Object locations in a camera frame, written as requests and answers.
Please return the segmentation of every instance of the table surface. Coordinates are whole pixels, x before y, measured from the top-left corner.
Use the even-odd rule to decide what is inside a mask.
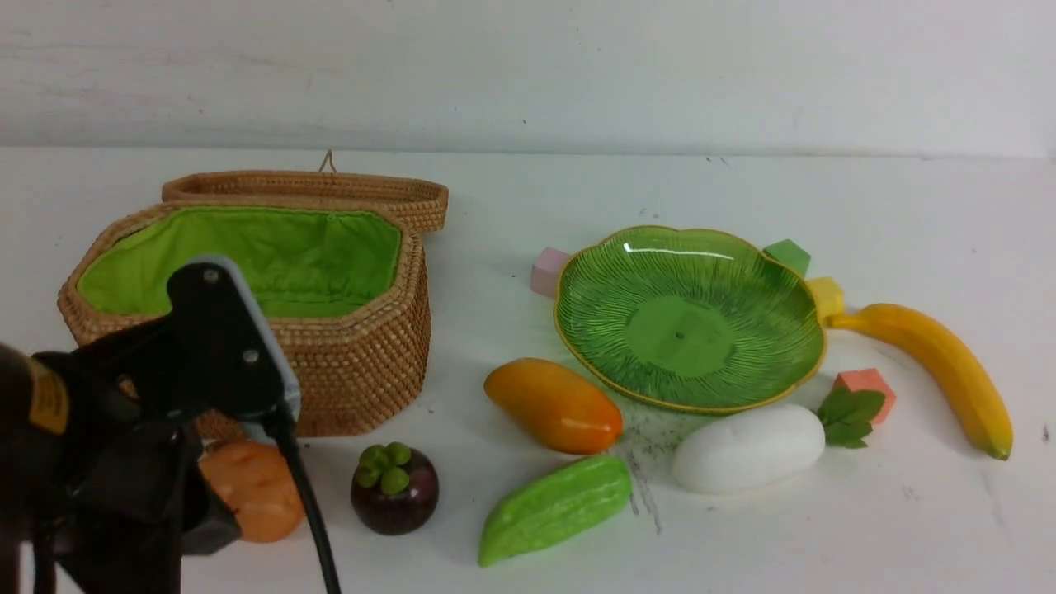
[[[0,149],[0,339],[73,347],[55,307],[63,280],[110,222],[195,171],[318,167],[322,151]],[[506,594],[662,588],[713,593],[1056,590],[1056,165],[1048,162],[337,153],[341,170],[451,188],[447,228],[427,238],[433,341],[421,396],[373,434],[308,440],[306,464],[345,592]],[[875,367],[899,394],[863,450],[828,449],[793,479],[703,497],[677,488],[677,439],[705,420],[618,398],[633,428],[616,447],[635,505],[546,552],[475,564],[492,505],[564,463],[491,405],[494,367],[522,356],[574,366],[529,291],[546,246],[574,252],[638,224],[712,227],[765,245],[792,238],[851,305],[897,302],[954,329],[988,369],[1016,429],[1012,459],[966,444],[941,392],[901,352],[833,332],[815,405],[835,373]],[[428,452],[442,496],[402,537],[366,531],[348,503],[361,448],[403,440]],[[23,561],[26,575],[32,568]],[[307,526],[185,562],[184,591],[322,592]],[[72,591],[63,581],[63,591]]]

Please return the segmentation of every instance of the black cable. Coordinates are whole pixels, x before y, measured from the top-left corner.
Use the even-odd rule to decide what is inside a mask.
[[[301,460],[301,450],[294,435],[294,415],[289,412],[286,402],[281,402],[274,412],[265,415],[262,424],[264,431],[275,440],[279,451],[286,459],[290,475],[294,476],[297,493],[300,494],[301,502],[304,504],[304,516],[308,520],[308,527],[312,528],[312,538],[316,541],[316,552],[319,554],[326,594],[341,594],[341,583],[334,564],[334,552],[331,551],[329,537],[326,536],[326,524],[323,522],[319,502],[316,501],[316,493],[308,481],[308,472],[304,469],[304,461]]]
[[[33,594],[55,594],[55,527],[41,520],[33,524]]]

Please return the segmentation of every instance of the basket handle loop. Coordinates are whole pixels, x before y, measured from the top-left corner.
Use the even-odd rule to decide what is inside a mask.
[[[322,173],[326,165],[331,166],[332,173],[337,173],[337,167],[334,166],[334,149],[326,149],[326,156],[323,157],[323,162],[319,165],[318,172]]]

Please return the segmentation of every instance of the foam block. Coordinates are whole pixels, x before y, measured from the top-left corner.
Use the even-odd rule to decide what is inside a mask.
[[[791,239],[782,239],[777,243],[772,243],[762,248],[763,254],[774,260],[785,264],[799,276],[807,276],[807,268],[810,267],[810,254]]]
[[[857,371],[845,371],[836,375],[836,380],[832,383],[832,389],[836,388],[847,388],[852,392],[859,390],[875,390],[878,392],[883,392],[886,398],[884,398],[884,408],[880,409],[876,416],[873,417],[873,426],[880,425],[884,421],[887,421],[887,415],[890,414],[891,408],[894,406],[894,391],[891,387],[884,382],[884,377],[881,376],[880,371],[875,368],[860,369]]]
[[[844,290],[832,277],[812,278],[807,281],[814,302],[817,303],[817,317],[825,318],[844,313]]]
[[[558,292],[558,277],[569,258],[571,256],[559,249],[544,249],[531,267],[531,290],[553,299]]]

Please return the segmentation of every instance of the toy bitter melon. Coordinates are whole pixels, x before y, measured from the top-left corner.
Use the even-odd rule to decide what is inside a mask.
[[[503,499],[484,526],[477,562],[542,551],[597,526],[630,500],[630,472],[614,456],[584,458]]]

